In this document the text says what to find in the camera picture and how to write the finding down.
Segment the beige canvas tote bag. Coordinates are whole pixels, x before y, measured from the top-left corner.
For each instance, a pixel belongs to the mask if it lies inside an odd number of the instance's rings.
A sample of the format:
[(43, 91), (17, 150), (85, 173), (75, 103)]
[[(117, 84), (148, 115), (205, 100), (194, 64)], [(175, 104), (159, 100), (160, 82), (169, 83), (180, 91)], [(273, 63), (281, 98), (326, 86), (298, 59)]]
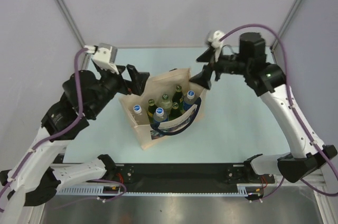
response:
[(206, 89), (190, 77), (190, 69), (174, 69), (149, 78), (141, 96), (119, 99), (142, 149), (182, 133), (202, 118)]

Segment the green glass bottle back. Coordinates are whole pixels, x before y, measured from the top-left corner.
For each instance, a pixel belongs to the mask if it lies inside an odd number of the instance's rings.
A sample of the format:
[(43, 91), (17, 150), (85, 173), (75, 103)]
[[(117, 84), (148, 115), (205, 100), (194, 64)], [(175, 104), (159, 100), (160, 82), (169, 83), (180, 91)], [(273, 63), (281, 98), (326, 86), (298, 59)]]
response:
[(149, 99), (148, 100), (148, 109), (147, 109), (147, 114), (150, 118), (153, 118), (155, 112), (157, 109), (157, 105), (154, 99)]

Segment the green glass bottle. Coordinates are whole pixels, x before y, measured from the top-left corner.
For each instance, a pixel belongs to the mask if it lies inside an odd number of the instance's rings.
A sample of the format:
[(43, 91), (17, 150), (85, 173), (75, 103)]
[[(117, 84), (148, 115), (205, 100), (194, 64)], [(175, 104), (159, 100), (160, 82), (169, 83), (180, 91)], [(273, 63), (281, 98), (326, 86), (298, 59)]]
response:
[(183, 102), (184, 95), (182, 91), (182, 86), (181, 85), (176, 85), (175, 87), (175, 93), (172, 98), (172, 102), (176, 102), (179, 105)]
[(154, 99), (149, 99), (148, 100), (148, 109), (147, 109), (147, 114), (150, 118), (153, 118), (155, 112), (157, 109), (157, 105)]
[(169, 114), (169, 121), (175, 120), (184, 114), (184, 110), (180, 107), (177, 102), (172, 103), (172, 109)]

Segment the clear glass bottle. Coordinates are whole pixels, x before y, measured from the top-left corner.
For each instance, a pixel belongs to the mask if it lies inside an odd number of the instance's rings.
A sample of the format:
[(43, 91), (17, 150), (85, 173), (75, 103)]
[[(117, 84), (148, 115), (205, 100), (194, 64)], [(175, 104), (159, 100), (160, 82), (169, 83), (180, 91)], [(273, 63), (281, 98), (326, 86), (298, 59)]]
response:
[(158, 101), (158, 107), (163, 108), (166, 112), (170, 112), (172, 109), (172, 100), (168, 94), (162, 94)]

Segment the blue label water bottle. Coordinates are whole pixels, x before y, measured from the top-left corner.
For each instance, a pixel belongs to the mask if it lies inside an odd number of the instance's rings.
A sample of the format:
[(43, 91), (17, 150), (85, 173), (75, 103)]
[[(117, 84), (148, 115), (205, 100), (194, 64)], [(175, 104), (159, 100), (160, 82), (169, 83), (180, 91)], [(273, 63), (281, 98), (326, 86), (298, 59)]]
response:
[(188, 111), (195, 103), (197, 96), (193, 90), (189, 90), (183, 99), (183, 109)]

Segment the clear plastic water bottle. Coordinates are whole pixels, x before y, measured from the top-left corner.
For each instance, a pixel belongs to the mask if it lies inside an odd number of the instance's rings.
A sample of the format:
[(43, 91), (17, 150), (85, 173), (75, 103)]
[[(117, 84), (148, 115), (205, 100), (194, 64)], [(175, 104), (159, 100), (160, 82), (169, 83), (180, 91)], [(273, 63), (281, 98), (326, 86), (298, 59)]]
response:
[(135, 105), (133, 107), (133, 116), (134, 120), (138, 125), (144, 125), (145, 124), (145, 114), (143, 113), (143, 110), (140, 105)]

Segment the small blue-cap water bottle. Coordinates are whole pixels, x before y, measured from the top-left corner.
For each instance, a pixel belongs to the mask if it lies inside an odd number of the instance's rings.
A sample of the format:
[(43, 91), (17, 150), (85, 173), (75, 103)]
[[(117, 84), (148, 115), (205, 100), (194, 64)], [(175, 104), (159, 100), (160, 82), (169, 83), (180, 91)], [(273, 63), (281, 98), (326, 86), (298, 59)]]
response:
[(163, 108), (158, 107), (156, 109), (154, 116), (153, 116), (153, 120), (154, 120), (154, 123), (166, 122), (166, 121), (168, 121), (168, 115)]

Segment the green glass bottle front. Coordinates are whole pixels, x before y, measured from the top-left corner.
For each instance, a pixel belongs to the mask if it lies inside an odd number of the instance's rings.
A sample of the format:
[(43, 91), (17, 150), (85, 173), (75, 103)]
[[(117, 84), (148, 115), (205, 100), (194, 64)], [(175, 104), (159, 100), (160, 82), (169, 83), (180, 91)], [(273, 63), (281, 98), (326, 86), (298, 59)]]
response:
[(169, 114), (169, 121), (175, 120), (184, 114), (184, 110), (180, 107), (177, 102), (172, 103), (172, 109)]

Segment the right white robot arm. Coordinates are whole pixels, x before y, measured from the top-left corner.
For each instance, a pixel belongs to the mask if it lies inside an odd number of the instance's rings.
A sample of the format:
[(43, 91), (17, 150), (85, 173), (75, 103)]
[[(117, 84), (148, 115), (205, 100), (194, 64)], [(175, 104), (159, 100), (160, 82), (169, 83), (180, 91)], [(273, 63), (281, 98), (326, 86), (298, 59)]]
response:
[(263, 174), (279, 174), (295, 183), (320, 169), (337, 156), (333, 145), (325, 144), (312, 130), (304, 114), (286, 85), (286, 75), (277, 64), (267, 62), (266, 42), (260, 33), (247, 32), (239, 37), (239, 52), (224, 55), (224, 33), (210, 32), (206, 39), (208, 49), (197, 58), (203, 62), (202, 71), (190, 82), (207, 90), (211, 75), (219, 80), (223, 73), (241, 75), (263, 103), (270, 109), (282, 129), (290, 152), (282, 155), (258, 154), (249, 158), (243, 175), (249, 182), (257, 182)]

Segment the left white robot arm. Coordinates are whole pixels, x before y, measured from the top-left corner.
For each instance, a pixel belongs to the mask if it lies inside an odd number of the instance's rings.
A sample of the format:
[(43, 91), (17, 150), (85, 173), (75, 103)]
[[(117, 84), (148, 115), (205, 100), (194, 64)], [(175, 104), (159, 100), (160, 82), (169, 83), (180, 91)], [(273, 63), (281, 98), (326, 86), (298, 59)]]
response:
[(130, 64), (114, 70), (99, 68), (98, 72), (100, 79), (89, 70), (75, 69), (63, 83), (60, 100), (44, 115), (25, 156), (15, 168), (1, 171), (1, 195), (8, 199), (1, 210), (1, 223), (16, 222), (24, 207), (42, 205), (63, 188), (91, 180), (109, 182), (116, 177), (115, 162), (107, 154), (64, 170), (51, 166), (116, 94), (141, 95), (149, 79), (148, 72), (139, 72)]

